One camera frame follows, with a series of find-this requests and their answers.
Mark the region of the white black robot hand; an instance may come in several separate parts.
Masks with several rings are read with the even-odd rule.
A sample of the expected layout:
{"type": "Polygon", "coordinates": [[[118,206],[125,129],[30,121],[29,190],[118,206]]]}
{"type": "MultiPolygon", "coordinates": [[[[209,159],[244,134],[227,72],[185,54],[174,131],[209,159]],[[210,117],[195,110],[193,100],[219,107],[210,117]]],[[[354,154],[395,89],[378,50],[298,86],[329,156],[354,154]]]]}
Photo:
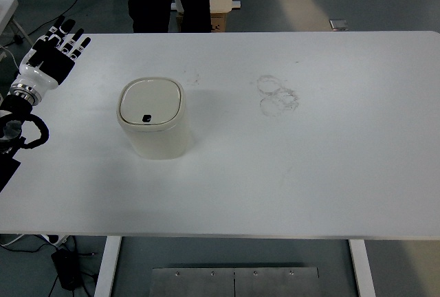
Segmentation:
{"type": "MultiPolygon", "coordinates": [[[[57,40],[57,47],[63,43],[66,35],[71,32],[76,23],[73,19],[68,19],[66,22],[64,21],[65,16],[59,16],[49,29],[49,37],[54,35],[54,38],[57,40]]],[[[33,88],[47,86],[49,89],[59,86],[73,69],[75,65],[74,61],[78,59],[91,42],[91,39],[86,37],[74,48],[83,33],[84,30],[80,28],[70,40],[64,44],[61,51],[56,48],[53,42],[44,40],[35,42],[20,62],[16,84],[33,88]],[[73,51],[70,57],[68,57],[66,54],[72,49],[73,51]]]]}

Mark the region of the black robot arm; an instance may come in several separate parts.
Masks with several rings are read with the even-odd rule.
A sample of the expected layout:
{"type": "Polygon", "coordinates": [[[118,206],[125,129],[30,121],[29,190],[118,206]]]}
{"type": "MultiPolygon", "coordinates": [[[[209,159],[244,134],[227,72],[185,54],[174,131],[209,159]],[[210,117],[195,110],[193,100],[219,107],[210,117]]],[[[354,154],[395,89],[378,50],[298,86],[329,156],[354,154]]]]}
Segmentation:
{"type": "Polygon", "coordinates": [[[69,33],[75,20],[58,17],[47,33],[37,39],[19,65],[16,79],[1,100],[1,187],[10,181],[21,163],[14,159],[21,149],[34,149],[49,140],[44,121],[32,113],[47,91],[61,85],[76,60],[90,44],[84,30],[69,33]]]}

